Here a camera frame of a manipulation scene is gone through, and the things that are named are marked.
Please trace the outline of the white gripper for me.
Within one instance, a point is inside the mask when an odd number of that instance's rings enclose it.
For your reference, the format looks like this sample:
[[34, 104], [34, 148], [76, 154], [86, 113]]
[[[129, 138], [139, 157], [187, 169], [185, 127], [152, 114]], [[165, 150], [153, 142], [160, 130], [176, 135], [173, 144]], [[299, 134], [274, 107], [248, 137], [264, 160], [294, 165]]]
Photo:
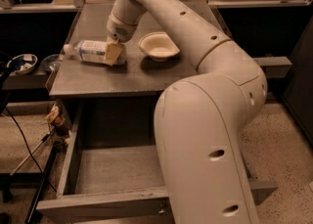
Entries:
[[123, 45], [129, 41], [138, 27], [147, 9], [136, 0], [115, 0], [107, 22], [107, 45], [104, 64], [108, 66], [120, 65]]

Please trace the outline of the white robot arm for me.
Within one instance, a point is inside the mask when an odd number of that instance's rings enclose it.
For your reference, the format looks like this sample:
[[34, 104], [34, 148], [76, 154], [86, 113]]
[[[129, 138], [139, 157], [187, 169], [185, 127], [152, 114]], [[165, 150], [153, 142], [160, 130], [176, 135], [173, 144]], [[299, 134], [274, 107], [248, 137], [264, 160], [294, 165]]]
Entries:
[[196, 71], [169, 85], [155, 108], [156, 148], [175, 223], [259, 224], [240, 143], [266, 100], [262, 68], [179, 0], [115, 0], [110, 38], [129, 41], [145, 12]]

